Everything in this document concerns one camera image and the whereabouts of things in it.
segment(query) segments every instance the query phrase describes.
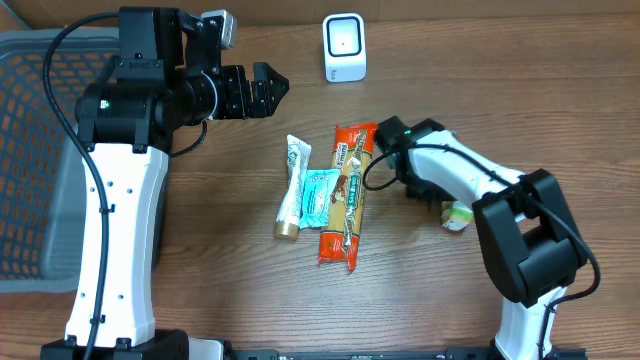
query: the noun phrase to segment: orange snack wrapper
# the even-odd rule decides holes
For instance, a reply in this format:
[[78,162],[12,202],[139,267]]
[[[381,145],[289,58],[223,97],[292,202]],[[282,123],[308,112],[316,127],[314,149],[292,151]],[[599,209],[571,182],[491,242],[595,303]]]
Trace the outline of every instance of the orange snack wrapper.
[[331,168],[340,169],[340,178],[331,194],[329,225],[320,233],[318,266],[346,261],[349,271],[356,268],[366,192],[362,175],[371,163],[377,129],[376,123],[336,126]]

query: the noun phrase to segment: blue snack package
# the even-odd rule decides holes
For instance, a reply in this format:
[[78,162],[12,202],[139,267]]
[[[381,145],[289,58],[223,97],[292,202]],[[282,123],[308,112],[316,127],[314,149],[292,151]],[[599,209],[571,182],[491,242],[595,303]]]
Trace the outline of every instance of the blue snack package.
[[329,225],[331,193],[339,177],[340,169],[307,170],[302,195],[300,229]]

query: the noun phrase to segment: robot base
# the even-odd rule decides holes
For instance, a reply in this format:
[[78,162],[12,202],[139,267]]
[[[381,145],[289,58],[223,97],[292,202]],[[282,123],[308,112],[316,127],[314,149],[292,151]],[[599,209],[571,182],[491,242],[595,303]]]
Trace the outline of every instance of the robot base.
[[[493,341],[490,347],[449,348],[446,351],[386,351],[386,352],[309,352],[278,353],[275,350],[231,350],[229,342],[219,342],[223,354],[216,353],[209,358],[197,360],[503,360]],[[113,360],[188,360],[189,339],[182,330],[156,330],[155,337],[133,348],[123,342],[119,348],[95,348],[95,359]],[[40,360],[80,359],[84,347],[75,346],[73,340],[58,340],[44,345]],[[587,360],[585,349],[558,349],[554,347],[546,359]]]

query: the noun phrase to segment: small green object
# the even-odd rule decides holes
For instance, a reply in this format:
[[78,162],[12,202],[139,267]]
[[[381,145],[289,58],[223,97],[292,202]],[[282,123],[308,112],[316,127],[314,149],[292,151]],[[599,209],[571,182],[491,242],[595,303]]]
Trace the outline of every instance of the small green object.
[[473,210],[460,201],[442,203],[442,227],[451,231],[462,231],[473,219]]

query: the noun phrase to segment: toothpaste tube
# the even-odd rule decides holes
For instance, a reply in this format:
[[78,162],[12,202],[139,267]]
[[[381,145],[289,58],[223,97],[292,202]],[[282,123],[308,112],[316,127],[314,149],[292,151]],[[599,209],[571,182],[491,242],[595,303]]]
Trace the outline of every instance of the toothpaste tube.
[[329,225],[331,193],[339,177],[339,169],[307,170],[302,197],[301,229]]
[[273,227],[276,239],[296,240],[300,231],[302,195],[311,156],[311,146],[293,135],[287,135],[287,168],[289,189],[282,200]]

